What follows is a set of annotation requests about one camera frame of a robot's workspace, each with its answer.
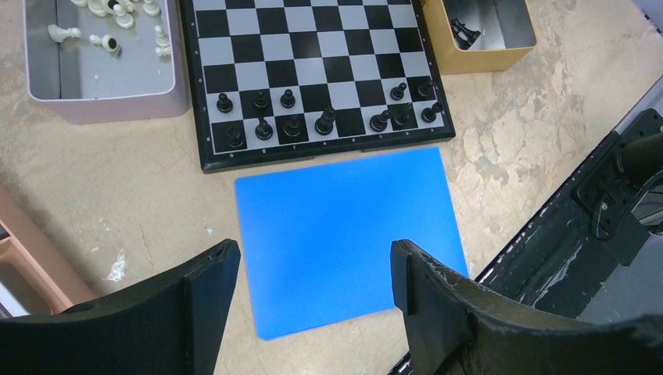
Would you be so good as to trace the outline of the black back row piece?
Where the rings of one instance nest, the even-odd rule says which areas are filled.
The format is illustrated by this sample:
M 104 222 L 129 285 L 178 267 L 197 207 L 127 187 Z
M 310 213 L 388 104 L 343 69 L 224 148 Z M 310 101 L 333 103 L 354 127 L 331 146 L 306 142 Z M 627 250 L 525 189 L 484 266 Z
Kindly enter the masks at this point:
M 254 132 L 261 141 L 268 141 L 273 137 L 274 128 L 261 116 L 258 118 Z

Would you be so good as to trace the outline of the black corner rook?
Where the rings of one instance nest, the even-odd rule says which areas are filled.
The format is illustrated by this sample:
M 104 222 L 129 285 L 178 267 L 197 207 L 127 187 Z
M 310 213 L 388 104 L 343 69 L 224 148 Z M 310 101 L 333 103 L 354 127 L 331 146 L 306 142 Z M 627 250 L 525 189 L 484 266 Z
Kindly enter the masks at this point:
M 230 148 L 242 148 L 245 144 L 245 134 L 239 127 L 230 127 L 226 135 L 226 141 Z

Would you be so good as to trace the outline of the black bishop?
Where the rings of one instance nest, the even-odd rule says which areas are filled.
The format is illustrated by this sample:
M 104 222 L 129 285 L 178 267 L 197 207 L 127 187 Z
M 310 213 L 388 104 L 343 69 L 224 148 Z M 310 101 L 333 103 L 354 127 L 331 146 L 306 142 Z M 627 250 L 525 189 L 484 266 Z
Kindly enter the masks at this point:
M 291 138 L 296 138 L 301 134 L 302 125 L 298 114 L 290 115 L 284 122 L 283 130 Z

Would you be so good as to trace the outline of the black pawn second row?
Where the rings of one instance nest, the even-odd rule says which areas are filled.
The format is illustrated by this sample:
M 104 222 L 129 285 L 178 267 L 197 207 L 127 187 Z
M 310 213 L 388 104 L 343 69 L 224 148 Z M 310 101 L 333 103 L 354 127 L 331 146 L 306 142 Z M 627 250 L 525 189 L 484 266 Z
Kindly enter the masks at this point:
M 401 82 L 390 90 L 389 96 L 393 101 L 401 101 L 405 96 L 406 90 L 407 84 L 405 82 Z

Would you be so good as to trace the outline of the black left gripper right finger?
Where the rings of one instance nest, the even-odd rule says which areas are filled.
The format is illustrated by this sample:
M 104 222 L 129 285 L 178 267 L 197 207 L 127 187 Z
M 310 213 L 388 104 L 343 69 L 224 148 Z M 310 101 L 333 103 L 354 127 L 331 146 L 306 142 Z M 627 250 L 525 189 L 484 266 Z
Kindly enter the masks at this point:
M 659 374 L 662 318 L 597 325 L 506 298 L 409 240 L 390 250 L 392 294 L 416 374 Z

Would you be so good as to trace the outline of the black chess king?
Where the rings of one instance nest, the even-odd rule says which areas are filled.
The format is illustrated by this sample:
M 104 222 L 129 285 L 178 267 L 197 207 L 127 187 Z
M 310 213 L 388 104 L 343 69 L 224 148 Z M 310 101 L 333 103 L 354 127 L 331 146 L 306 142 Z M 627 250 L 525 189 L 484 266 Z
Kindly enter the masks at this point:
M 329 135 L 334 129 L 337 114 L 333 107 L 324 109 L 321 116 L 316 120 L 314 129 L 320 135 Z

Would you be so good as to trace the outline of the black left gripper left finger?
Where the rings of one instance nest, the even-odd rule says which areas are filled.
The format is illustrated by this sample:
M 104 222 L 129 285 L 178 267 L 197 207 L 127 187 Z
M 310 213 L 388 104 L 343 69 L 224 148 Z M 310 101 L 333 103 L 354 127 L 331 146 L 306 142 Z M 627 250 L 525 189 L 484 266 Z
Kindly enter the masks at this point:
M 241 252 L 226 239 L 187 262 L 55 315 L 1 321 L 4 374 L 211 374 Z

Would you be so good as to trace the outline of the black pawn edge square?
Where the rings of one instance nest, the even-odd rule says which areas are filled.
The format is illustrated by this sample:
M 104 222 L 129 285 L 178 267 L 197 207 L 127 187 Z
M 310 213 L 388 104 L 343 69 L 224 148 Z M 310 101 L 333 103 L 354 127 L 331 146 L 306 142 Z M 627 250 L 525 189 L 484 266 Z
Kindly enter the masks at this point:
M 418 95 L 421 98 L 435 97 L 435 81 L 427 80 L 418 85 Z

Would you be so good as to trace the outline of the black chess piece corner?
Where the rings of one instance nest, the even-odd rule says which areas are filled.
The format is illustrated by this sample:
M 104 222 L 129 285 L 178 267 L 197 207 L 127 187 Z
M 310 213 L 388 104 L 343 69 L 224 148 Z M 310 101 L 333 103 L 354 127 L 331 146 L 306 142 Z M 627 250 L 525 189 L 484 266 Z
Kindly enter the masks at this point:
M 435 102 L 429 107 L 426 107 L 421 112 L 421 119 L 425 123 L 435 122 L 437 115 L 443 111 L 443 107 L 439 102 Z

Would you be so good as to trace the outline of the black pawn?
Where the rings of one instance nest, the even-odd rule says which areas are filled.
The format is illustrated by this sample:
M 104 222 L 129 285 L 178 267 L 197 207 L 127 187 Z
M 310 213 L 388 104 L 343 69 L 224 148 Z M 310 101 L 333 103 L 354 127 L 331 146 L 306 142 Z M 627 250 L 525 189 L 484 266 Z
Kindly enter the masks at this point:
M 281 104 L 282 107 L 284 107 L 286 109 L 293 108 L 294 105 L 296 104 L 296 98 L 293 94 L 292 89 L 289 89 L 289 88 L 285 89 L 285 91 L 281 95 L 279 101 L 280 101 L 280 104 Z
M 230 113 L 234 108 L 233 101 L 224 92 L 217 96 L 217 110 L 221 113 Z
M 264 91 L 258 91 L 253 100 L 253 106 L 256 110 L 262 111 L 268 108 L 270 105 L 267 97 L 265 96 Z

